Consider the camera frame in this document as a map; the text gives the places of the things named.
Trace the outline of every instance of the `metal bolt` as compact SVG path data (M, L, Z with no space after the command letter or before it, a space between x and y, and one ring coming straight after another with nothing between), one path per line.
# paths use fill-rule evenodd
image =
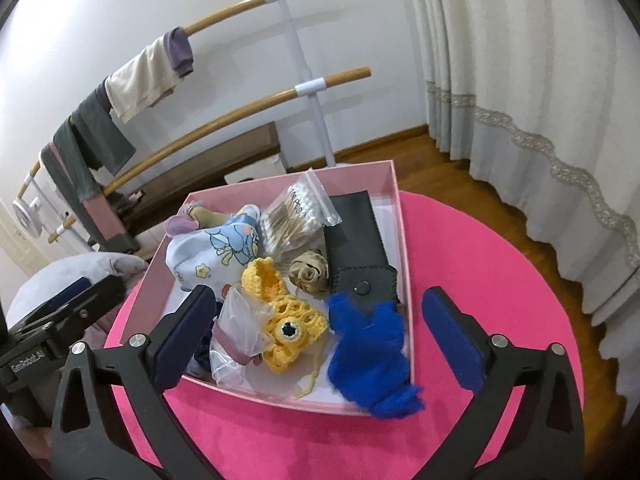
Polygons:
M564 355L564 346L562 346L560 343L553 343L551 345L551 351L556 354L556 355Z
M491 336L491 343L498 348L504 348L509 344L509 340L502 334L496 334Z
M71 353L75 355L81 354L82 352L84 352L85 348L86 345L82 341L78 341L71 347Z
M142 346L146 341L146 336L144 334L135 334L131 336L129 339L129 344L131 346Z

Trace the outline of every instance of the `black case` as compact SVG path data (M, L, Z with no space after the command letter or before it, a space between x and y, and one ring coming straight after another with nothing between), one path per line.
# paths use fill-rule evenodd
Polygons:
M329 197L342 222L324 228L332 294L346 292L370 314L398 302L398 272L389 265L367 191Z

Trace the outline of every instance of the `wooden floor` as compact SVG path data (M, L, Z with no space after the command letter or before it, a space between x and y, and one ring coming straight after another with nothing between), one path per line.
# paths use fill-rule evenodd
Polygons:
M603 361L598 354L604 330L592 328L590 316L582 313L582 287L558 275L556 252L551 245L530 240L523 213L501 202L490 184L473 180L468 174L468 160L450 161L427 135L397 136L392 142L364 146L355 152L345 151L338 160L357 163L393 159L401 189L429 196L473 216L510 241L546 279L564 306L578 342L584 375L586 468L589 470L603 458L615 438L624 400L614 390L615 361Z

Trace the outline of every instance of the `curtain trim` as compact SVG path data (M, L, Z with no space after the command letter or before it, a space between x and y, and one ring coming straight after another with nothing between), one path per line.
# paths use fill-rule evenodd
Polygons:
M442 90L434 82L427 81L426 83L427 91L433 93L440 101L450 103L452 107L475 108L476 121L486 126L502 128L510 134L511 140L520 148L545 155L551 163L549 172L552 177L562 184L578 187L588 195L593 214L598 222L625 239L628 251L626 260L629 266L633 269L640 267L640 247L638 246L636 223L630 216L620 214L610 208L604 199L600 185L591 173L560 160L551 140L540 134L532 134L519 129L510 115L476 106L474 94L452 94L449 90Z

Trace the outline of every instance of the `pink round table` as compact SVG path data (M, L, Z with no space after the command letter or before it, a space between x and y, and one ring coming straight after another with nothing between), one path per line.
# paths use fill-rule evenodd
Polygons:
M404 420L322 415L237 399L181 380L164 396L204 455L228 480L410 479L424 465L471 399L460 389L421 313L423 292L439 285L489 334L517 346L568 351L583 402L575 339L562 306L544 279L511 244L485 225L425 196L401 193L412 282L416 382L426 409ZM133 295L108 338L117 344ZM123 419L141 457L158 463L126 401ZM513 421L522 389L510 399L479 463L493 459Z

